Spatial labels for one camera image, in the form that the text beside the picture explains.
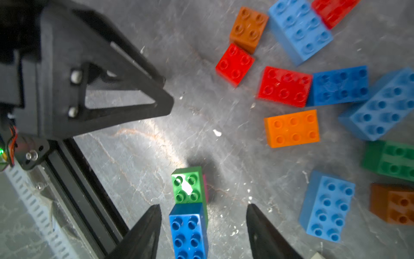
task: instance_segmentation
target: green lego brick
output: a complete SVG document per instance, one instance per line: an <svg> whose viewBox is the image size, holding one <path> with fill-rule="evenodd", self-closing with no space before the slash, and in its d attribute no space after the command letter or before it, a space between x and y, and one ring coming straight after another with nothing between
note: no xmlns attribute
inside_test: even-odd
<svg viewBox="0 0 414 259"><path fill-rule="evenodd" d="M176 169L172 175L176 204L203 203L206 226L208 226L207 201L201 167Z"/></svg>
<svg viewBox="0 0 414 259"><path fill-rule="evenodd" d="M362 167L414 182L414 146L393 141L368 142Z"/></svg>

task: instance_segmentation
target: brown lego brick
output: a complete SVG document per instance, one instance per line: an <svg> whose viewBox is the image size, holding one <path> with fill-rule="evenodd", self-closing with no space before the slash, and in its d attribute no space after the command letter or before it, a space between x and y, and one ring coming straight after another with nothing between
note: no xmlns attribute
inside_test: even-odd
<svg viewBox="0 0 414 259"><path fill-rule="evenodd" d="M372 184L369 211L390 224L414 225L414 189Z"/></svg>
<svg viewBox="0 0 414 259"><path fill-rule="evenodd" d="M230 33L230 42L250 54L255 52L269 16L247 7L240 8Z"/></svg>

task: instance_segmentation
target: orange lego brick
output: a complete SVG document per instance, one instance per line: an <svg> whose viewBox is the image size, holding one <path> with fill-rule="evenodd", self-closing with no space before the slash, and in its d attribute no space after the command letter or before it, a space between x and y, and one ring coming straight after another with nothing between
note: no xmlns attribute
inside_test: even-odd
<svg viewBox="0 0 414 259"><path fill-rule="evenodd" d="M247 7L240 8L230 33L230 42L253 54L269 16Z"/></svg>
<svg viewBox="0 0 414 259"><path fill-rule="evenodd" d="M372 184L369 211L390 224L414 225L414 189Z"/></svg>
<svg viewBox="0 0 414 259"><path fill-rule="evenodd" d="M265 118L267 143L271 148L319 142L316 110Z"/></svg>

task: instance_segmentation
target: blue lego brick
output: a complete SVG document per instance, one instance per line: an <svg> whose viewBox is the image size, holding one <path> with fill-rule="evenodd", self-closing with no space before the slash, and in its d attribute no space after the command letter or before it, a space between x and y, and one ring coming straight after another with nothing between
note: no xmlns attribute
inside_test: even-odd
<svg viewBox="0 0 414 259"><path fill-rule="evenodd" d="M268 14L271 31L296 66L333 40L306 0L279 0Z"/></svg>
<svg viewBox="0 0 414 259"><path fill-rule="evenodd" d="M390 72L370 89L368 101L351 106L339 121L356 137L375 141L414 109L414 72Z"/></svg>
<svg viewBox="0 0 414 259"><path fill-rule="evenodd" d="M355 184L313 171L299 223L307 234L338 243L354 192Z"/></svg>
<svg viewBox="0 0 414 259"><path fill-rule="evenodd" d="M362 102L368 98L368 68L360 66L313 74L306 106Z"/></svg>
<svg viewBox="0 0 414 259"><path fill-rule="evenodd" d="M176 204L169 217L176 259L207 259L208 240L203 204Z"/></svg>

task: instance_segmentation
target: tabletop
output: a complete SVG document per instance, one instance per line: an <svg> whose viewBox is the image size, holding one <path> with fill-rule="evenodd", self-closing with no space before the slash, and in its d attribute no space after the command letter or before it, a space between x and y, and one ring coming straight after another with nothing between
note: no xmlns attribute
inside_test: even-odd
<svg viewBox="0 0 414 259"><path fill-rule="evenodd" d="M246 209L256 204L305 258L412 258L414 229L389 225L368 210L370 184L404 183L360 168L365 142L341 124L350 104L317 107L320 142L272 149L263 119L314 109L255 98L262 71L302 73L367 65L370 85L385 73L414 68L414 1L362 0L332 30L334 40L295 67L268 28L238 88L215 72L241 6L259 12L275 0L78 0L107 16L166 77L170 115L75 137L128 227L150 205L163 213L157 258L174 258L168 214L171 173L202 166L210 196L209 258L252 258ZM88 92L91 107L133 104L139 93ZM414 144L414 114L383 139ZM307 235L298 223L312 170L356 184L341 242Z"/></svg>

